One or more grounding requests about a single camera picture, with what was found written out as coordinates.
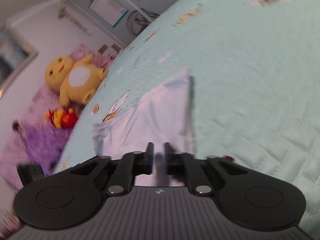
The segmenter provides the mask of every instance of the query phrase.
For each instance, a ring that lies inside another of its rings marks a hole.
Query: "yellow plush toy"
[[[86,105],[93,97],[108,70],[90,64],[92,60],[93,55],[77,62],[68,56],[60,56],[47,67],[45,82],[60,91],[61,106],[68,107],[70,101]]]

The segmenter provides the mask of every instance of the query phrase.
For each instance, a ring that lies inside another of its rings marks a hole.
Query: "bed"
[[[319,2],[179,0],[114,61],[56,172],[94,156],[92,124],[123,94],[130,90],[121,111],[188,68],[195,80],[197,158],[231,155],[294,184],[307,200],[300,226],[319,238]]]

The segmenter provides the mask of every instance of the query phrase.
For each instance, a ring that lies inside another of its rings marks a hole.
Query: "picture frame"
[[[8,26],[0,27],[0,98],[38,52]]]

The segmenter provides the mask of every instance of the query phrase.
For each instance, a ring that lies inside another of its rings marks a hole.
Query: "red and yellow toy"
[[[73,128],[78,121],[78,117],[72,108],[49,110],[48,114],[44,115],[44,117],[49,119],[55,128]]]

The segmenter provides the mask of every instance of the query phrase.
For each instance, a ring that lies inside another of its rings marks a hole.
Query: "gray ribbed panel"
[[[305,240],[300,229],[259,232],[226,219],[209,198],[186,187],[134,187],[109,198],[95,217],[74,228],[43,231],[28,226],[10,240]]]

